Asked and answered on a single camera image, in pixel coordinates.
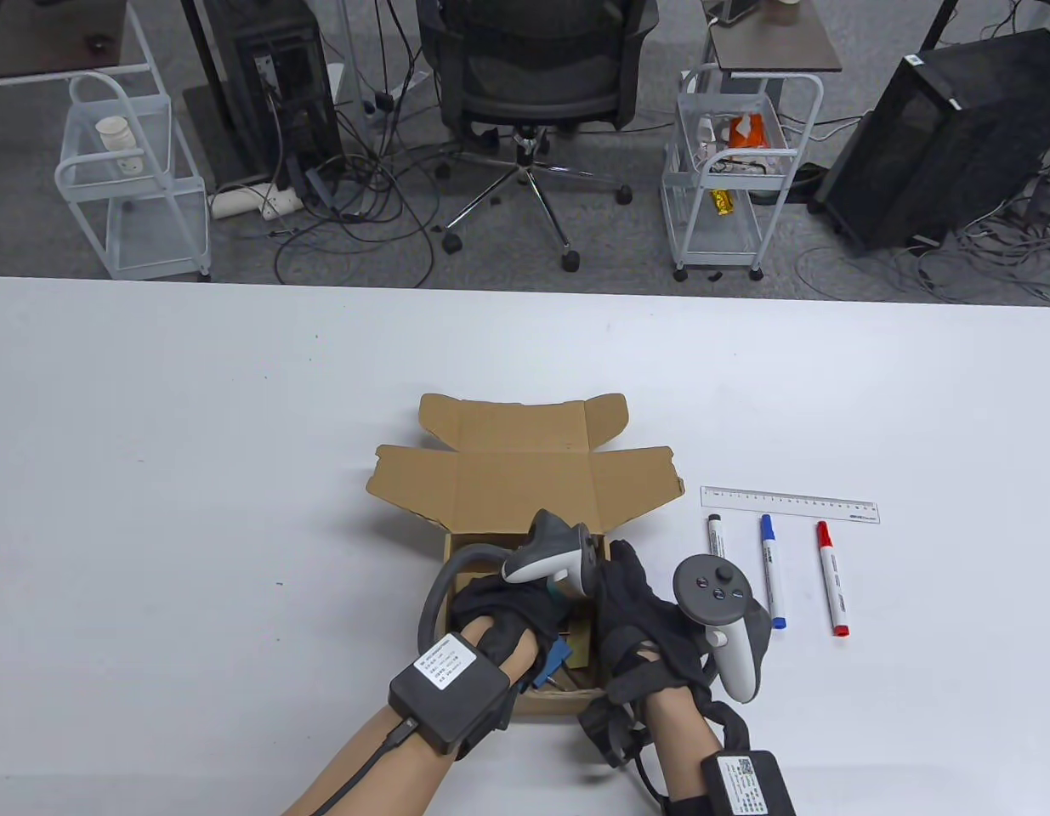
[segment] office chair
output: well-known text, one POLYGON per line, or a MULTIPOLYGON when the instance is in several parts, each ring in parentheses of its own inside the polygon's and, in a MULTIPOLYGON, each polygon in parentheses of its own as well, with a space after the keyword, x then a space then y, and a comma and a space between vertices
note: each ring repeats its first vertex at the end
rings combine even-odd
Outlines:
MULTIPOLYGON (((417 0, 423 55, 440 82, 442 121, 465 146, 476 143, 472 123, 510 125, 513 161, 462 152, 469 163, 503 174, 446 223, 442 248, 463 242, 454 230, 510 179, 527 185, 563 244, 563 269, 576 272, 582 257, 551 210, 537 179, 548 173, 610 186, 628 205, 630 187, 618 180, 536 159, 549 147, 549 128, 634 117, 642 42, 657 24, 656 0, 417 0)), ((498 133, 485 133, 498 151, 498 133)), ((439 167, 446 177, 448 166, 439 167)))

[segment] red marker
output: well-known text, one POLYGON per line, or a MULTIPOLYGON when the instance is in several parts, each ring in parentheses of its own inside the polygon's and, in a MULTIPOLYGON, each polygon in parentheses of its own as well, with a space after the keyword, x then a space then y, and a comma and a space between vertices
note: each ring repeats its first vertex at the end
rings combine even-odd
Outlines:
POLYGON ((820 563, 823 565, 823 582, 827 586, 827 604, 831 606, 831 622, 835 626, 835 636, 848 637, 850 627, 846 623, 846 597, 842 593, 842 579, 838 574, 838 556, 835 552, 835 544, 831 541, 826 521, 820 521, 816 525, 816 533, 820 540, 820 563))

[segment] computer tower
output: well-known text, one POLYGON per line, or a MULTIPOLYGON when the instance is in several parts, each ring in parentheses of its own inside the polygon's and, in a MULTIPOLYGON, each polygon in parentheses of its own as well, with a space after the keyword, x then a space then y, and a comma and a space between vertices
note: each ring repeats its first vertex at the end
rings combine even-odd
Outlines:
POLYGON ((1050 33, 902 60, 816 202, 861 249, 938 244, 1018 194, 1050 149, 1050 33))
POLYGON ((284 165, 279 187, 290 183, 288 170, 342 155, 317 16, 304 0, 204 0, 204 7, 246 150, 274 170, 281 131, 284 156, 296 161, 284 165))

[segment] forearm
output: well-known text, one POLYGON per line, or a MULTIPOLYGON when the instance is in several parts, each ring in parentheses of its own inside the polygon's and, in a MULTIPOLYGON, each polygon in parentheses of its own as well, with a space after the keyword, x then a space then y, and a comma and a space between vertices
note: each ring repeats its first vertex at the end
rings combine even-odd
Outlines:
POLYGON ((714 731, 695 707, 691 690, 665 689, 646 699, 646 724, 673 801, 707 793, 702 760, 721 750, 714 731))
MULTIPOLYGON (((478 643, 492 623, 490 618, 478 618, 463 629, 462 635, 472 644, 478 643)), ((510 681, 517 681, 536 662, 537 653, 536 636, 526 632, 518 643, 517 650, 502 664, 502 670, 510 681)), ((399 724, 400 716, 388 707, 374 714, 284 816, 311 816, 354 776, 381 746, 388 732, 399 724)), ((374 813, 383 816, 421 816, 454 766, 454 754, 443 756, 436 753, 426 745, 426 739, 413 734, 403 745, 385 754, 365 774, 365 778, 331 809, 329 816, 369 816, 374 813)))

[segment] ruler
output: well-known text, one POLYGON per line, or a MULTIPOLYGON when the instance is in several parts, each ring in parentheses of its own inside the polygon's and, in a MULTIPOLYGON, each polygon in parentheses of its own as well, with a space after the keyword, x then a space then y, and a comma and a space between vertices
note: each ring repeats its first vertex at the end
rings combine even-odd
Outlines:
POLYGON ((856 502, 847 498, 799 497, 794 493, 704 487, 702 506, 715 506, 722 510, 776 512, 782 516, 811 516, 818 520, 879 524, 879 508, 876 502, 856 502))

